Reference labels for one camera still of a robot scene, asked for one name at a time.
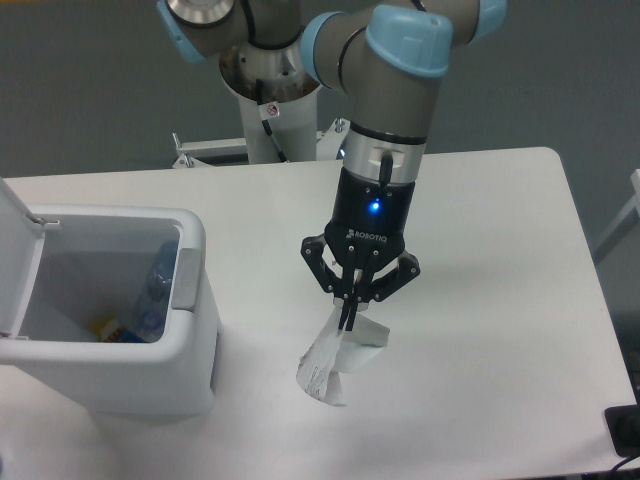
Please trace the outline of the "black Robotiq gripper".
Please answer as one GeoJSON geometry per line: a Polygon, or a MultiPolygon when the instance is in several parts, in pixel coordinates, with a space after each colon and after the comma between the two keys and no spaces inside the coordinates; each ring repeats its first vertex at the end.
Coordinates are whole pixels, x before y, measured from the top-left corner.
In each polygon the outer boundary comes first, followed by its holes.
{"type": "Polygon", "coordinates": [[[322,290],[338,300],[338,329],[352,331],[360,306],[382,302],[420,274],[418,259],[406,251],[406,226],[415,184],[380,185],[343,168],[332,217],[324,235],[306,237],[301,255],[322,290]],[[328,246],[341,277],[323,259],[328,246]],[[374,280],[397,259],[393,270],[374,280]],[[355,282],[355,272],[362,275],[355,282]]]}

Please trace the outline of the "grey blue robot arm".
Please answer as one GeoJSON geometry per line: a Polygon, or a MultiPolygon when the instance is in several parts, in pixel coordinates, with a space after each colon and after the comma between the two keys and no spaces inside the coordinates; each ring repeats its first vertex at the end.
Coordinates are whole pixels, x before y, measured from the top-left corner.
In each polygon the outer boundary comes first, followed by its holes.
{"type": "Polygon", "coordinates": [[[317,156],[317,94],[354,104],[332,217],[301,253],[351,330],[420,272],[404,228],[452,49],[499,28],[503,1],[385,1],[309,22],[297,1],[160,1],[184,59],[217,58],[253,164],[317,156]]]}

